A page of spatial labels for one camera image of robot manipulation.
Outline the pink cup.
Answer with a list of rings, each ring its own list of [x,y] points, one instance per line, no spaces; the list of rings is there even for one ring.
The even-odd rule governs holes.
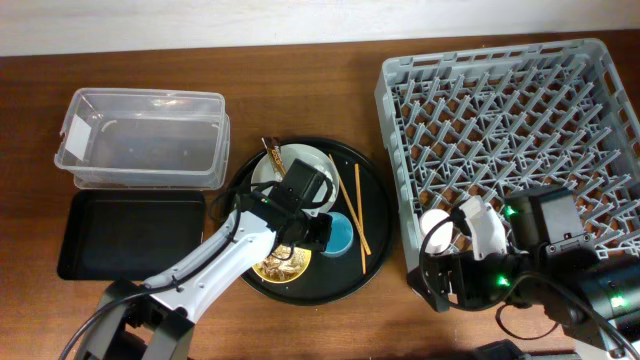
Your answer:
[[[441,209],[431,209],[426,211],[419,219],[422,237],[425,237],[432,228],[448,216],[449,214]],[[453,223],[447,222],[440,226],[431,236],[426,246],[426,252],[435,255],[445,251],[451,244],[452,237]]]

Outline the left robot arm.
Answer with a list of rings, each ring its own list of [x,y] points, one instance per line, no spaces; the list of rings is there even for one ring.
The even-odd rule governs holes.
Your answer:
[[[296,159],[280,181],[233,190],[216,233],[142,284],[119,280],[61,355],[77,359],[185,359],[195,325],[241,275],[280,245],[322,252],[332,219],[320,209],[334,192],[330,176]]]

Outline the light blue cup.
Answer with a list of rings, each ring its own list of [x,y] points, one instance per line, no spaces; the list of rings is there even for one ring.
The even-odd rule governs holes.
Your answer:
[[[341,257],[347,253],[353,244],[353,225],[342,213],[329,212],[328,215],[331,217],[331,233],[322,255],[329,258]]]

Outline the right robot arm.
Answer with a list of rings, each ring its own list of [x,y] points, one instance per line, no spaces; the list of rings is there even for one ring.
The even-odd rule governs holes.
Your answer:
[[[579,356],[639,356],[639,260],[602,260],[572,192],[517,191],[496,212],[480,196],[420,219],[407,283],[438,313],[540,305]]]

